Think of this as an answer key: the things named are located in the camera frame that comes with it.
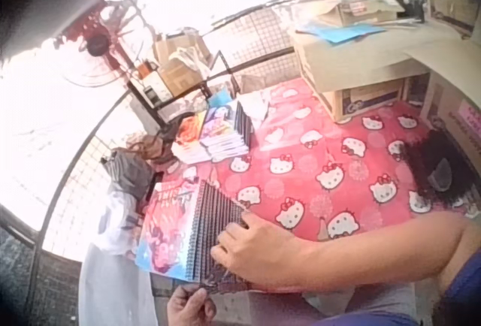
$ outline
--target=hello kitty tablecloth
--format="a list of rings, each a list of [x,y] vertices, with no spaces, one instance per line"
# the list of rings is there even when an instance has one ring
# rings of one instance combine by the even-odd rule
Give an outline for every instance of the hello kitty tablecloth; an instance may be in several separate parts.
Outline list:
[[[264,219],[308,240],[405,222],[442,209],[416,192],[401,145],[428,129],[419,109],[396,102],[335,123],[302,80],[265,89],[268,115],[249,155],[213,164],[165,166],[164,180],[211,181]],[[464,202],[455,206],[466,212]]]

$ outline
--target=floor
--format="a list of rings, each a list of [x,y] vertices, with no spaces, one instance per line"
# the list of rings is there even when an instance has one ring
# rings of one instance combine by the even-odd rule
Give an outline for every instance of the floor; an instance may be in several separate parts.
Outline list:
[[[477,216],[474,221],[481,226],[481,216]],[[170,279],[159,275],[151,275],[151,279],[159,325],[167,325],[166,306],[175,285]],[[438,299],[439,294],[434,280],[426,279],[416,283],[416,308],[419,320],[423,320],[424,326],[432,326],[431,310]],[[250,324],[249,301],[246,292],[214,295],[213,300],[217,306],[214,325],[238,326]],[[311,298],[310,302],[316,303],[316,300]]]

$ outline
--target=red bow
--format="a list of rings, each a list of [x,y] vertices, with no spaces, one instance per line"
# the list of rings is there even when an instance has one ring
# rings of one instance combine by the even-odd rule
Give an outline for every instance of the red bow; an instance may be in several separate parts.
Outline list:
[[[307,148],[311,149],[311,148],[313,148],[315,145],[317,145],[317,141],[316,141],[316,140],[311,140],[311,141],[309,141],[309,142],[304,143],[304,145],[305,145]]]
[[[292,161],[291,155],[280,155],[279,159],[281,161],[287,161],[287,162]]]
[[[331,163],[331,164],[329,164],[329,165],[324,166],[324,167],[322,168],[322,170],[323,170],[324,172],[330,172],[330,171],[335,170],[336,168],[340,168],[340,165],[337,164],[337,163]]]
[[[340,150],[343,153],[347,153],[348,155],[354,155],[354,151],[352,149],[350,149],[348,146],[346,146],[345,144],[343,144],[343,146],[340,148]]]
[[[251,205],[250,201],[244,201],[244,200],[242,200],[242,201],[239,201],[239,202],[240,202],[241,204],[243,204],[246,208],[249,208],[250,205]]]
[[[384,174],[382,177],[381,176],[377,177],[377,182],[380,185],[391,183],[391,177],[388,174]]]
[[[292,200],[289,197],[286,197],[286,201],[280,205],[280,209],[282,211],[287,211],[291,206],[294,206],[294,200]]]

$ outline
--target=person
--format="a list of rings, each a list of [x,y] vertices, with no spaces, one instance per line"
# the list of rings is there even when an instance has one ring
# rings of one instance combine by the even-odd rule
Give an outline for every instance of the person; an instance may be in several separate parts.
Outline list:
[[[481,228],[454,213],[432,213],[401,225],[315,243],[253,213],[247,228],[229,224],[212,257],[254,288],[329,292],[355,286],[346,312],[325,317],[301,294],[250,292],[253,324],[415,326],[410,282],[435,278],[442,294],[435,326],[481,324]],[[177,289],[170,326],[208,324],[215,316],[203,288]]]

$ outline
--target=black spiral binding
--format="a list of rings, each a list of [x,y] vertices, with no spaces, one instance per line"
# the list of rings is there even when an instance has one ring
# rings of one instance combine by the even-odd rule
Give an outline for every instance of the black spiral binding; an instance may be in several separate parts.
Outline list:
[[[203,202],[203,195],[205,189],[206,182],[201,181],[198,190],[197,200],[195,200],[195,211],[194,211],[194,220],[192,223],[192,233],[190,234],[189,239],[189,252],[187,254],[187,262],[186,262],[186,276],[195,280],[195,256],[197,251],[197,240],[198,240],[198,229],[199,229],[199,221],[200,215],[202,211],[202,202]]]

